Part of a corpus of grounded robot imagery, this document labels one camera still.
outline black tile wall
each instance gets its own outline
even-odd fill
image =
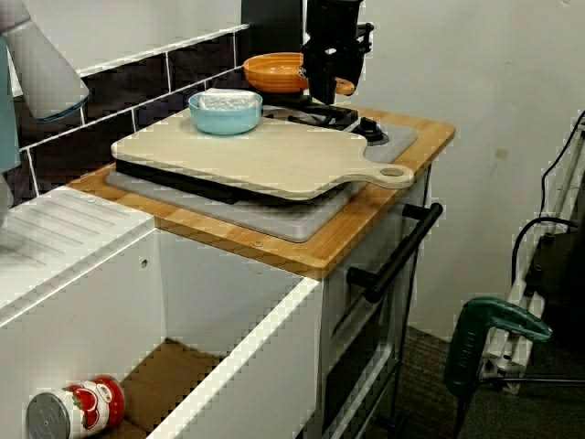
[[[168,53],[173,90],[231,70],[234,67],[234,36],[203,41]]]
[[[19,204],[29,201],[37,196],[35,184],[30,171],[30,162],[28,161],[27,151],[22,151],[20,153],[20,161],[21,164],[19,167],[5,172],[6,183],[10,186],[12,195],[15,198],[13,206],[18,206]]]
[[[112,144],[133,133],[130,112],[86,126],[31,148],[41,194],[113,161]]]
[[[33,174],[42,194],[111,163],[112,143],[133,133],[132,116],[135,129],[140,130],[186,109],[188,99],[206,86],[249,90],[243,72],[233,70],[239,35],[229,33],[169,52],[170,78],[165,54],[90,75],[83,79],[90,89],[89,102],[81,112],[52,123],[37,123],[24,99],[15,98],[21,147],[45,141],[30,148],[32,168],[24,152],[23,164],[6,173],[15,204],[36,195]],[[161,97],[168,94],[169,82],[175,92]],[[117,112],[122,113],[100,120]],[[83,121],[90,124],[82,126]]]
[[[254,88],[246,80],[246,75],[242,69],[229,71],[221,76],[217,76],[207,81],[207,88],[215,89],[241,89],[253,91]]]
[[[241,66],[246,59],[250,58],[250,30],[243,29],[236,32],[234,45],[236,50],[236,64]]]
[[[136,129],[152,125],[188,107],[188,100],[194,94],[204,91],[205,84],[177,91],[157,101],[148,102],[135,109]]]
[[[90,89],[85,109],[88,121],[170,92],[165,54],[101,71],[84,78],[84,81]]]
[[[15,114],[18,142],[21,148],[81,126],[80,111],[53,122],[37,122],[30,113],[24,96],[15,97]]]

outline wooden countertop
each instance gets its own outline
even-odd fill
[[[360,116],[380,118],[416,130],[419,139],[394,161],[408,166],[415,175],[429,166],[455,133],[455,128],[448,123],[352,108],[359,110]],[[402,190],[368,185],[309,241],[294,243],[110,187],[104,177],[113,167],[103,167],[69,186],[150,213],[161,230],[316,280],[324,279],[333,270],[402,193]]]

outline cutting board handle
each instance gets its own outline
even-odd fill
[[[412,186],[414,182],[414,172],[409,167],[401,165],[379,165],[364,169],[364,174],[359,178],[376,186],[386,189],[404,189]],[[356,170],[347,173],[356,177]]]

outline gray carpet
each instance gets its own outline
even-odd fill
[[[409,328],[397,408],[408,415],[405,439],[451,438],[456,400],[442,373],[449,345]],[[585,379],[585,349],[537,345],[529,374]],[[585,389],[524,384],[518,396],[480,389],[460,439],[585,437]]]

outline light blue bowl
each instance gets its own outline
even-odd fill
[[[189,110],[193,124],[209,134],[241,134],[253,129],[262,116],[262,97],[256,94],[258,104],[242,110],[208,110],[199,108],[199,97],[203,92],[189,98]]]

